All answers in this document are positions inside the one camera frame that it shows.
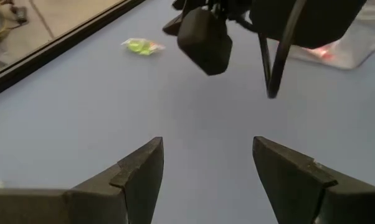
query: light blue tabletop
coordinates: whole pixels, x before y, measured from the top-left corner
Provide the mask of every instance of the light blue tabletop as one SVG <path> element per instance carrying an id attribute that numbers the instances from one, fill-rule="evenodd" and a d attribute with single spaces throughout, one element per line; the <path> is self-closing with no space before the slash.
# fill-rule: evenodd
<path id="1" fill-rule="evenodd" d="M 147 0 L 1 93 L 0 179 L 73 187 L 163 136 L 154 224 L 273 224 L 252 159 L 265 136 L 375 185 L 375 54 L 350 72 L 289 60 L 268 100 L 255 34 L 230 23 L 228 71 L 207 77 L 161 31 L 176 15 Z M 134 55 L 130 37 L 166 50 Z"/>

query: plastic bag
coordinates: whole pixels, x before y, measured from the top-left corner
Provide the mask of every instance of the plastic bag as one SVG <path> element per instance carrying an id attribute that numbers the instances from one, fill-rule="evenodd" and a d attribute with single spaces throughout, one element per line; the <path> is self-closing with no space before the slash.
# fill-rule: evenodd
<path id="1" fill-rule="evenodd" d="M 290 56 L 343 69 L 356 68 L 375 51 L 375 0 L 368 0 L 345 35 L 317 49 L 293 46 Z"/>
<path id="2" fill-rule="evenodd" d="M 143 38 L 129 38 L 121 45 L 126 45 L 130 51 L 140 55 L 151 55 L 165 49 L 164 46 Z"/>

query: clear plastic container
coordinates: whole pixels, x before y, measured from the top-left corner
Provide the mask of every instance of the clear plastic container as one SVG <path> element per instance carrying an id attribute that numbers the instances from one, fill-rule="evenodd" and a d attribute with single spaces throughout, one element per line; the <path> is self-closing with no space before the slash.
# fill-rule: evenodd
<path id="1" fill-rule="evenodd" d="M 317 49 L 293 46 L 289 57 L 352 69 L 375 51 L 375 0 L 368 0 L 345 35 Z"/>

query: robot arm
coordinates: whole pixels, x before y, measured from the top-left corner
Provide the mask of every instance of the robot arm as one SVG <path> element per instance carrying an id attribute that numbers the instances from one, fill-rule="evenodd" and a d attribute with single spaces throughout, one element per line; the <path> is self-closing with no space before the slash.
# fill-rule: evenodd
<path id="1" fill-rule="evenodd" d="M 226 20 L 258 33 L 269 98 L 277 96 L 291 45 L 309 49 L 345 34 L 366 0 L 175 0 L 182 13 L 163 28 L 177 36 L 179 48 L 208 75 L 226 71 L 232 40 Z M 244 19 L 250 12 L 250 20 Z M 270 66 L 267 39 L 279 41 Z"/>

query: green snack bag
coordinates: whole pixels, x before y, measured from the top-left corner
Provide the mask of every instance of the green snack bag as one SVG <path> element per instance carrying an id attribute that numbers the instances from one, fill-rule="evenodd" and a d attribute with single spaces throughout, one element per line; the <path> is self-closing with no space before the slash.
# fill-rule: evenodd
<path id="1" fill-rule="evenodd" d="M 126 45 L 130 51 L 140 55 L 151 55 L 152 53 L 165 49 L 162 45 L 142 38 L 129 38 L 121 45 Z"/>

